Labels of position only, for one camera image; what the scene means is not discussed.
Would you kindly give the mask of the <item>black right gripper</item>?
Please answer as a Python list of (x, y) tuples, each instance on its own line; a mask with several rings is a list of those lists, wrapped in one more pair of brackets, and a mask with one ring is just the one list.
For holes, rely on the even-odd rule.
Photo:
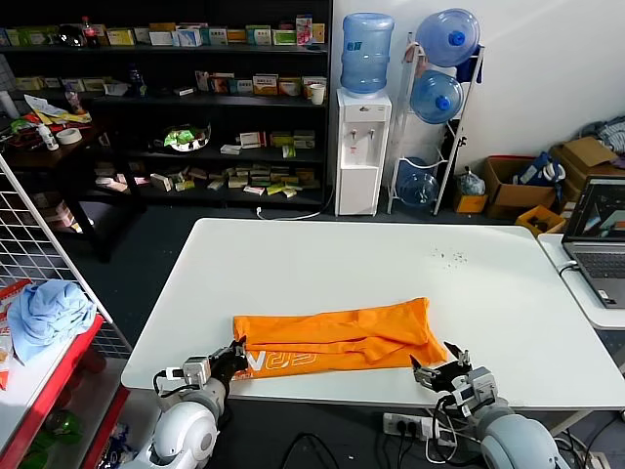
[(454, 357), (454, 362), (446, 363), (437, 368), (429, 368), (421, 365), (412, 355), (410, 355), (410, 361), (414, 379), (418, 384), (437, 393), (452, 393), (456, 389), (453, 380), (466, 377), (473, 366), (467, 349), (461, 349), (447, 341), (444, 341), (444, 345)]

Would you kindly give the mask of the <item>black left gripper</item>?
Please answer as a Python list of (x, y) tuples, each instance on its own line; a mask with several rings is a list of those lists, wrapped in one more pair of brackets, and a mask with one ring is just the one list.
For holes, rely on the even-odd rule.
[(233, 377), (246, 377), (249, 362), (245, 356), (245, 341), (233, 340), (220, 348), (210, 359), (211, 377), (228, 387)]

